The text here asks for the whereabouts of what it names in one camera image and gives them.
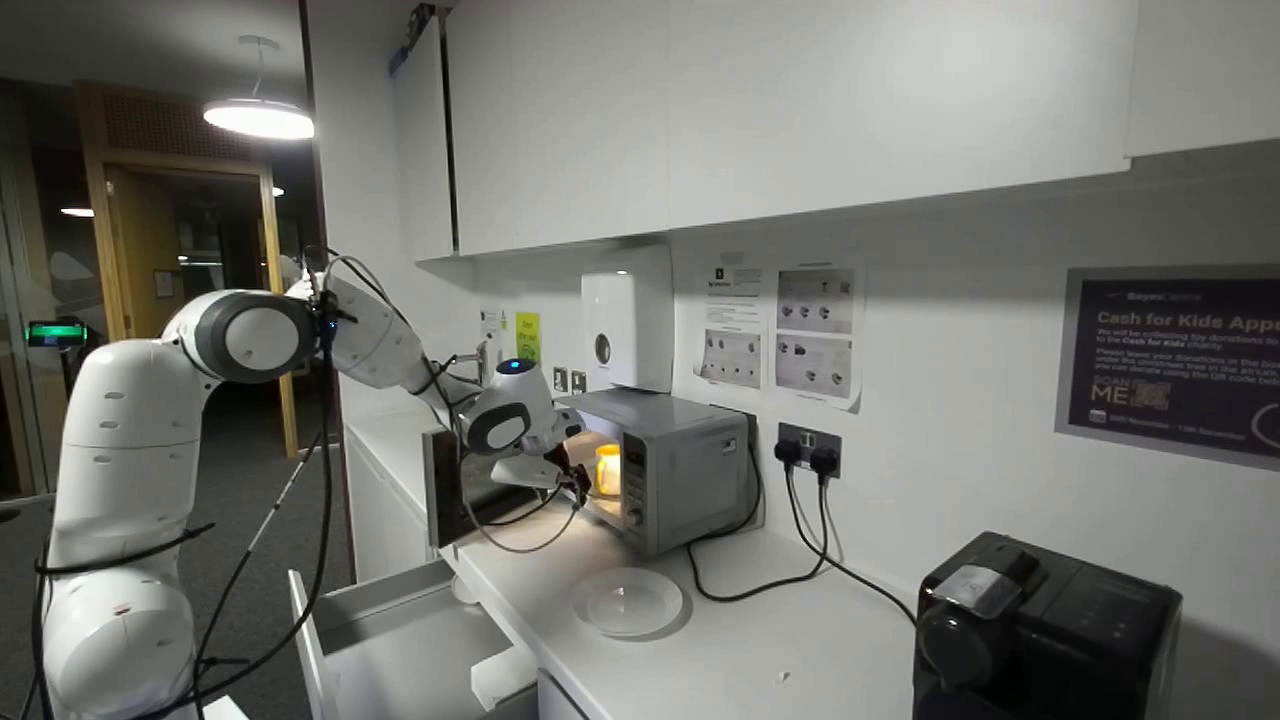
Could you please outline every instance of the wooden door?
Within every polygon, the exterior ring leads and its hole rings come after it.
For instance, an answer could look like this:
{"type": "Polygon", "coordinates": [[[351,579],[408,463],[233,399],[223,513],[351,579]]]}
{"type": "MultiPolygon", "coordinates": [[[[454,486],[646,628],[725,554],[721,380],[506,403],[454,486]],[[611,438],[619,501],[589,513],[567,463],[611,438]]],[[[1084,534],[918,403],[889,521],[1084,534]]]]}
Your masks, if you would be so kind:
{"type": "Polygon", "coordinates": [[[162,335],[186,308],[178,197],[128,169],[110,169],[114,249],[122,273],[124,335],[162,335]]]}

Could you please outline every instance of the wall poster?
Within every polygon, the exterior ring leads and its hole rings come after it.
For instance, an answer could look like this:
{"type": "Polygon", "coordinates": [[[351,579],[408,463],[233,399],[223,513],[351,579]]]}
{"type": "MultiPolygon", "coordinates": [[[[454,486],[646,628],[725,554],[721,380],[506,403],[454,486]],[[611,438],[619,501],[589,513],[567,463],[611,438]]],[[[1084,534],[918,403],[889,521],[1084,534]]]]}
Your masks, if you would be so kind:
{"type": "Polygon", "coordinates": [[[1068,432],[1280,462],[1276,273],[1074,273],[1068,432]]]}

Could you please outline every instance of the green exit sign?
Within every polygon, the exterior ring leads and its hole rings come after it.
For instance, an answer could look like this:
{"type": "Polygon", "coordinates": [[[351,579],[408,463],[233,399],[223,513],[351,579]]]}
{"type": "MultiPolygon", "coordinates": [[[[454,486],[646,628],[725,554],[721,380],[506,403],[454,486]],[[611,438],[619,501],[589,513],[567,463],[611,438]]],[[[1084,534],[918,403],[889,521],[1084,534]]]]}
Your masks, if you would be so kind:
{"type": "Polygon", "coordinates": [[[82,347],[89,345],[89,325],[82,320],[28,320],[28,347],[82,347]]]}

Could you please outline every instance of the white plate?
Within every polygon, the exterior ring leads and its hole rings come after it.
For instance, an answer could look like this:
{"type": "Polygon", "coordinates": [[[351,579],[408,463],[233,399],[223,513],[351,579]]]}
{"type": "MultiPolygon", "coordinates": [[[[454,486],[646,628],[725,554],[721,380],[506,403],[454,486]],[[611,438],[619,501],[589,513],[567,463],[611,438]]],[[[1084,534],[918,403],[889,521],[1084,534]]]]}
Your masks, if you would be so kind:
{"type": "Polygon", "coordinates": [[[690,598],[662,571],[611,570],[575,588],[575,616],[611,642],[655,642],[690,619],[690,598]]]}

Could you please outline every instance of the floor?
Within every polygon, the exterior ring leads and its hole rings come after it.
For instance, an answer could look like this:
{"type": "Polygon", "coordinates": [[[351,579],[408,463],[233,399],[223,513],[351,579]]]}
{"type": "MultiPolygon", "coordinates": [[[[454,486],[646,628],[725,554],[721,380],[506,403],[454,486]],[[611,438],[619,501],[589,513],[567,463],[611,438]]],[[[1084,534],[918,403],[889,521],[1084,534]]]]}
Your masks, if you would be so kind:
{"type": "MultiPolygon", "coordinates": [[[[186,588],[198,608],[198,628],[204,634],[222,585],[235,570],[246,544],[262,527],[262,518],[285,489],[293,463],[279,452],[275,410],[265,393],[222,387],[204,412],[204,458],[198,486],[192,524],[216,524],[210,535],[186,550],[186,588]]],[[[257,559],[242,578],[242,588],[211,642],[216,657],[262,657],[275,637],[289,634],[289,591],[285,570],[314,578],[319,540],[319,458],[301,472],[285,513],[275,518],[257,559]]],[[[33,559],[46,550],[47,503],[0,521],[0,720],[26,713],[33,690],[33,559]]],[[[345,524],[345,492],[336,492],[336,524],[327,544],[325,588],[351,585],[351,554],[345,524]]],[[[228,690],[228,698],[262,720],[308,717],[308,698],[301,690],[301,669],[293,645],[267,660],[257,675],[228,690]]]]}

